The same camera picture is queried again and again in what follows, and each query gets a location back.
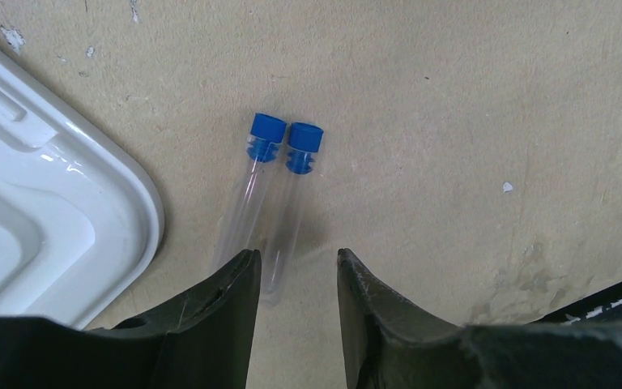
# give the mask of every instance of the blue stopper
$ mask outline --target blue stopper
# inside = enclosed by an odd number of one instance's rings
[[[278,118],[257,113],[253,117],[250,134],[254,136],[249,142],[247,154],[252,160],[270,162],[278,155],[277,143],[283,141],[288,124]]]
[[[318,152],[323,138],[323,130],[306,123],[292,123],[288,144],[303,152]]]
[[[323,138],[323,130],[305,123],[292,123],[288,145],[292,149],[288,153],[285,166],[294,174],[307,174],[313,171],[313,154],[318,152]]]

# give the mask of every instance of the white tray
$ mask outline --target white tray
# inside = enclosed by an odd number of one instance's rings
[[[84,327],[162,232],[142,167],[0,52],[0,315]]]

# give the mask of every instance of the white speck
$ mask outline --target white speck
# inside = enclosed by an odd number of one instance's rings
[[[622,298],[621,298],[621,299],[619,299],[619,300],[617,300],[617,301],[612,302],[612,304],[611,304],[611,308],[614,308],[614,307],[620,306],[621,304],[622,304]]]
[[[20,31],[13,28],[9,30],[3,26],[0,26],[0,32],[3,34],[3,37],[6,38],[6,42],[8,45],[15,51],[16,54],[20,55],[20,48],[25,44],[25,38],[20,35]]]
[[[601,313],[602,313],[602,306],[598,306],[597,308],[588,312],[588,314],[586,315],[586,318],[593,318]]]
[[[137,0],[130,0],[130,9],[132,10],[132,20],[135,23],[139,23],[139,16],[137,16]]]
[[[571,324],[573,324],[575,322],[580,322],[581,321],[581,318],[575,318],[575,317],[571,316],[570,314],[565,314],[564,316],[566,316],[566,318],[567,318],[567,321],[562,323],[565,326],[570,326]]]

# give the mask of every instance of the clear plastic test tube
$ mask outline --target clear plastic test tube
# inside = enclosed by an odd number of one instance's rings
[[[263,249],[260,301],[275,306],[280,300],[285,267],[292,260],[297,235],[304,218],[309,194],[311,172],[321,146],[323,130],[304,123],[292,123],[288,140],[288,154],[281,173],[278,210],[271,229],[266,234]]]
[[[244,177],[235,185],[215,245],[211,273],[247,248],[271,178],[287,123],[263,113],[254,116],[247,139]]]

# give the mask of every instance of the brown surface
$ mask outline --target brown surface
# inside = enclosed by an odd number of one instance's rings
[[[622,280],[622,1],[0,2],[0,48],[143,164],[154,263],[109,326],[203,279],[252,113],[326,128],[249,386],[341,387],[335,252],[454,323]],[[94,54],[86,56],[89,46]],[[513,191],[503,193],[504,182]]]

